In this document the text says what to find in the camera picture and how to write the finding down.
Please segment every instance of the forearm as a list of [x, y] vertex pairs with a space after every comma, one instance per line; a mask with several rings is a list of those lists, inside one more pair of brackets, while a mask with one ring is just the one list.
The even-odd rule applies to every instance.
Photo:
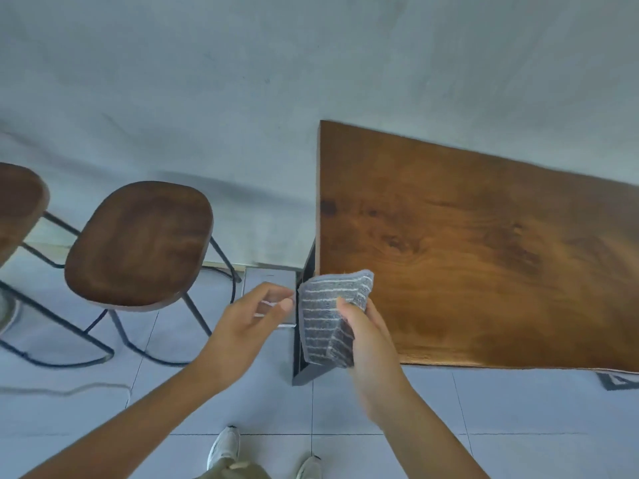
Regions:
[[215, 382], [193, 366], [134, 403], [22, 479], [124, 479], [200, 405]]
[[410, 479], [487, 478], [457, 437], [407, 386], [377, 407], [377, 422]]

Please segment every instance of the khaki pants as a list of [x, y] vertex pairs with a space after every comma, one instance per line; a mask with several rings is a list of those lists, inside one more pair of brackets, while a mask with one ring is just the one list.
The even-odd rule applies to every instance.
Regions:
[[271, 479], [267, 472], [251, 462], [235, 462], [225, 458], [218, 460], [199, 479]]

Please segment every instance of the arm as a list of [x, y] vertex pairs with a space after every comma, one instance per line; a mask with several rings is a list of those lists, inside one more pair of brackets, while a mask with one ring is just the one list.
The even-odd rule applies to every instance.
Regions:
[[351, 370], [355, 388], [406, 475], [486, 479], [488, 475], [411, 386], [372, 301], [368, 300], [366, 314], [341, 298], [337, 308], [355, 335]]
[[[263, 283], [227, 307], [187, 367], [22, 479], [124, 479], [200, 405], [237, 381], [291, 312], [293, 291]], [[272, 308], [262, 300], [278, 302]], [[265, 314], [256, 319], [255, 314]]]

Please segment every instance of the wood grain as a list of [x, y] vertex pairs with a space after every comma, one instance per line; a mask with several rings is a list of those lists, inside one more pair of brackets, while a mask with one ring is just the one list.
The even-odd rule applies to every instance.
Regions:
[[319, 273], [404, 363], [639, 372], [639, 188], [322, 121]]
[[28, 168], [0, 163], [0, 265], [12, 256], [49, 205], [49, 190]]
[[106, 307], [153, 310], [196, 280], [213, 229], [206, 197], [189, 186], [140, 181], [111, 193], [69, 251], [68, 286]]

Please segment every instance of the bar stool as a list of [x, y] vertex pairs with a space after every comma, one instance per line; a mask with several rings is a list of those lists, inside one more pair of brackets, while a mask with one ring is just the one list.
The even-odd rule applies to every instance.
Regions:
[[65, 267], [67, 285], [78, 296], [108, 309], [125, 346], [152, 362], [168, 362], [134, 345], [116, 310], [150, 311], [183, 299], [204, 332], [211, 330], [188, 290], [195, 282], [208, 244], [228, 266], [235, 299], [240, 281], [213, 240], [213, 211], [208, 199], [190, 186], [139, 181], [111, 193], [84, 227]]
[[[0, 163], [0, 266], [4, 265], [9, 257], [13, 255], [13, 252], [21, 246], [48, 265], [56, 269], [64, 268], [63, 264], [56, 264], [43, 256], [38, 250], [24, 243], [24, 238], [31, 232], [31, 229], [41, 217], [71, 234], [79, 235], [76, 229], [48, 213], [46, 211], [48, 205], [49, 189], [36, 173], [21, 166]], [[15, 354], [39, 367], [58, 369], [90, 367], [113, 358], [113, 349], [89, 334], [93, 326], [106, 314], [106, 310], [85, 330], [82, 330], [3, 281], [0, 281], [0, 290], [16, 301], [35, 309], [47, 319], [71, 331], [76, 336], [100, 348], [106, 355], [102, 358], [80, 363], [47, 363], [33, 358], [27, 352], [19, 350], [4, 339], [0, 339], [0, 347], [9, 353]]]

